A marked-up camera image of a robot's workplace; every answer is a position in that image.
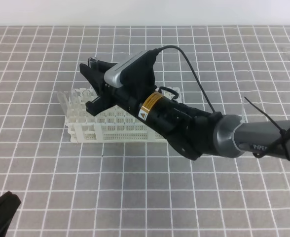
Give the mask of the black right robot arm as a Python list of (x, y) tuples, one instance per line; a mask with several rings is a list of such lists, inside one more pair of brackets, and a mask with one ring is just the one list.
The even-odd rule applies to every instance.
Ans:
[(127, 82), (115, 88), (104, 80), (114, 63), (80, 64), (81, 74), (92, 85), (97, 98), (86, 103), (93, 116), (118, 106), (156, 131), (180, 155), (196, 160), (202, 155), (237, 158), (251, 152), (256, 158), (278, 157), (290, 161), (290, 120), (242, 123), (240, 116), (205, 112), (159, 95), (141, 116), (141, 108), (158, 95), (154, 59), (142, 59), (123, 71)]

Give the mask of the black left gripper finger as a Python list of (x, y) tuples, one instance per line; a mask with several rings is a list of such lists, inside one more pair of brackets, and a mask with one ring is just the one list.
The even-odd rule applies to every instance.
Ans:
[(10, 191), (0, 196), (0, 237), (6, 236), (11, 221), (20, 204), (19, 197)]

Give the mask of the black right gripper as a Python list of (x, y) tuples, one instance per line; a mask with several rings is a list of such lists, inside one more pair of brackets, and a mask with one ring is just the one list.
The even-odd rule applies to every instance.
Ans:
[(83, 63), (79, 65), (80, 73), (97, 94), (97, 98), (85, 104), (86, 111), (96, 116), (113, 106), (118, 106), (136, 117), (140, 104), (145, 100), (145, 92), (133, 84), (120, 88), (108, 85), (104, 81), (104, 73), (115, 66), (115, 63), (98, 59), (98, 66), (98, 70), (95, 70)]

